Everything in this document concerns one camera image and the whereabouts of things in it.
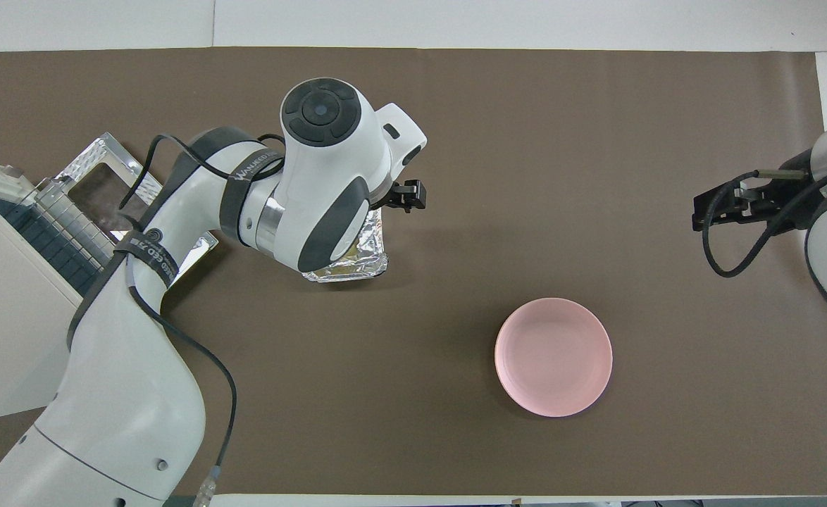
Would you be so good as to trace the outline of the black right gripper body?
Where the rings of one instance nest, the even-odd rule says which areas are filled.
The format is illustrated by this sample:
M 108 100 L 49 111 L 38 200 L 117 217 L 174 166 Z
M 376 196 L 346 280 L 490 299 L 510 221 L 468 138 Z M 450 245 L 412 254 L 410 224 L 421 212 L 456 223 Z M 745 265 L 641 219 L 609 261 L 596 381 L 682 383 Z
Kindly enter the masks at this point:
M 735 182 L 728 183 L 726 195 L 715 203 L 717 225 L 771 222 L 814 182 L 809 170 L 799 169 L 752 171 L 749 175 L 739 177 L 736 182 L 743 180 L 746 180 L 749 187 L 760 190 L 761 201 L 752 206 L 733 205 Z

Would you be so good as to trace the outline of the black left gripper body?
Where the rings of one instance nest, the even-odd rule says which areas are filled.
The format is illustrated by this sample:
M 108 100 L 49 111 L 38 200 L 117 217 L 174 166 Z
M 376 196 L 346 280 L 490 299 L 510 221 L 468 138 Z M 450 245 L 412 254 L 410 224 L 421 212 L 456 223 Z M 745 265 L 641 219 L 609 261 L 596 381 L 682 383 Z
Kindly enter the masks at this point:
M 422 180 L 405 180 L 403 184 L 393 182 L 388 192 L 379 200 L 379 206 L 404 209 L 407 214 L 413 209 L 423 211 L 427 206 L 427 190 Z

